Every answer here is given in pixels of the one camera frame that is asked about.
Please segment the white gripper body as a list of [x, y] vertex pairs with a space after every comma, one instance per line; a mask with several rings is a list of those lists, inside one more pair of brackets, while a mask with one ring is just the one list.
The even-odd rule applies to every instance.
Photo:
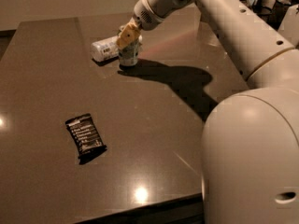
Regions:
[[186, 7], [191, 0], [139, 0], [132, 21], [142, 30], [150, 31], [160, 25], [172, 12]]

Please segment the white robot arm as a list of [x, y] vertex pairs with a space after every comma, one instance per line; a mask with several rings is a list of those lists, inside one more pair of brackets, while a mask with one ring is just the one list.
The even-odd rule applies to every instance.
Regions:
[[196, 4], [248, 91], [219, 103], [201, 143], [206, 224], [299, 224], [299, 50], [239, 0], [139, 0], [127, 45]]

